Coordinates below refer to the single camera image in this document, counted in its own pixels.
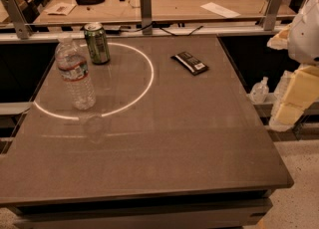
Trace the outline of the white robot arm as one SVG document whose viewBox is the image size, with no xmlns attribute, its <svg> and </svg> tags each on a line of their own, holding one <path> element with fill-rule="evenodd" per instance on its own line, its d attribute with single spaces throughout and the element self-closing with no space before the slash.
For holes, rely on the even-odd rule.
<svg viewBox="0 0 319 229">
<path fill-rule="evenodd" d="M 286 131 L 319 99 L 319 0 L 308 0 L 293 22 L 267 46 L 285 48 L 289 58 L 299 63 L 294 72 L 283 73 L 274 91 L 269 126 Z"/>
</svg>

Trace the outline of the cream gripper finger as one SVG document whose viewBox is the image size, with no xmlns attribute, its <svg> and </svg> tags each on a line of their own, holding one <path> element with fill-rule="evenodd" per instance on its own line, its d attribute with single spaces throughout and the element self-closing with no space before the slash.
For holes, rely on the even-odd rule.
<svg viewBox="0 0 319 229">
<path fill-rule="evenodd" d="M 301 65 L 293 73 L 285 72 L 276 89 L 269 126 L 286 131 L 319 99 L 319 68 Z"/>
<path fill-rule="evenodd" d="M 267 47 L 274 50 L 287 50 L 290 29 L 291 25 L 288 24 L 279 33 L 269 39 L 269 41 L 267 42 Z"/>
</svg>

